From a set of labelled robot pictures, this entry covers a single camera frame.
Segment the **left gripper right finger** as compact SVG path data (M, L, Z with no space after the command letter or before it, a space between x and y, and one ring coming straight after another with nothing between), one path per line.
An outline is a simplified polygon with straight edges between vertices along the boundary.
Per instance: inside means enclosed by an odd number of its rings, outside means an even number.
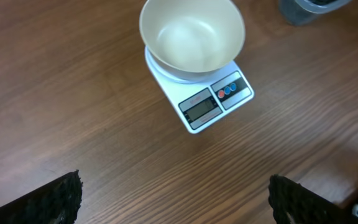
M284 176L272 175L268 191L277 224L358 224L358 217Z

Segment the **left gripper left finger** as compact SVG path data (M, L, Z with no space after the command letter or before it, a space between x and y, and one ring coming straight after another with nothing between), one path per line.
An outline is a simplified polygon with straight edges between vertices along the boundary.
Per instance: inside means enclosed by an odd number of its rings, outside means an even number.
M69 172L0 207L1 224L74 224L82 202L79 171Z

